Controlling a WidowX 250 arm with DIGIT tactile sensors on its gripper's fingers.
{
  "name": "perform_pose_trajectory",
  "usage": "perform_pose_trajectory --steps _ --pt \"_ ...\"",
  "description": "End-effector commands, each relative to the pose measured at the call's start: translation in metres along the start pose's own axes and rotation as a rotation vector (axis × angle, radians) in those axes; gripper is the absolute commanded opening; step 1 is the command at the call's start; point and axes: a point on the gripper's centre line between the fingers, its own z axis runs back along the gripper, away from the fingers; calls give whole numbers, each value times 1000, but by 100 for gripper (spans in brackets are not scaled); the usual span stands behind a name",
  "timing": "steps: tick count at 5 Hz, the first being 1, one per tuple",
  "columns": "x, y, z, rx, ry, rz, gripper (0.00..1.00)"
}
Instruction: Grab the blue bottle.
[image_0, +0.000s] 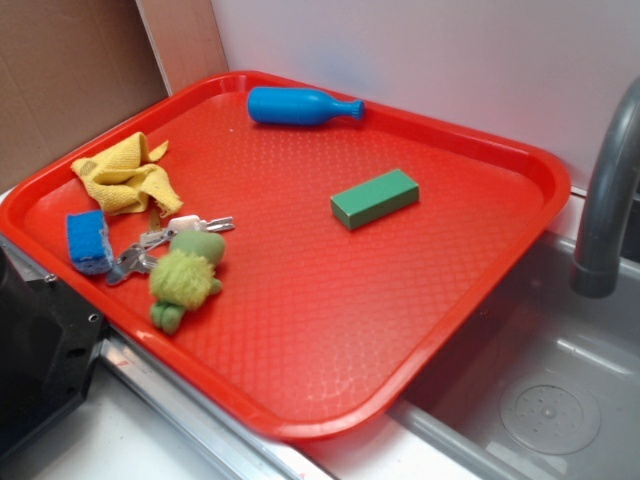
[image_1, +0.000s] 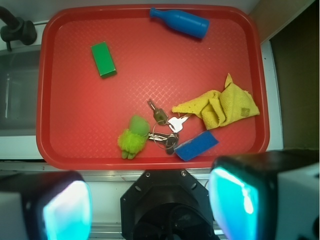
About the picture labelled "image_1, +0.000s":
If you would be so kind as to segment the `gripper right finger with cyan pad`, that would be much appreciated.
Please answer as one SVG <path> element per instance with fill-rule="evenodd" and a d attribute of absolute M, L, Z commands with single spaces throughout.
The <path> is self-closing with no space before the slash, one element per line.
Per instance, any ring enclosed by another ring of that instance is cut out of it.
<path fill-rule="evenodd" d="M 318 150 L 220 156 L 208 191 L 214 220 L 229 240 L 320 237 Z"/>

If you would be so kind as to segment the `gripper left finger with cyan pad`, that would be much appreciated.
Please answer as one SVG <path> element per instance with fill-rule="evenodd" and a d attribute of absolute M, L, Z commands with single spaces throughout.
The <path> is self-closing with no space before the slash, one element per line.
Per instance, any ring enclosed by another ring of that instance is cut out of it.
<path fill-rule="evenodd" d="M 87 240 L 92 217 L 90 187 L 76 171 L 0 177 L 2 240 Z"/>

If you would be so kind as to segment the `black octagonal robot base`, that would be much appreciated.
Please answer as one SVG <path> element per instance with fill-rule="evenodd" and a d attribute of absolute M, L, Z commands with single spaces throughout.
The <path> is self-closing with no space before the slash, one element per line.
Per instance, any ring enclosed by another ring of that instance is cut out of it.
<path fill-rule="evenodd" d="M 209 191 L 185 169 L 146 170 L 120 197 L 126 240 L 217 240 Z"/>

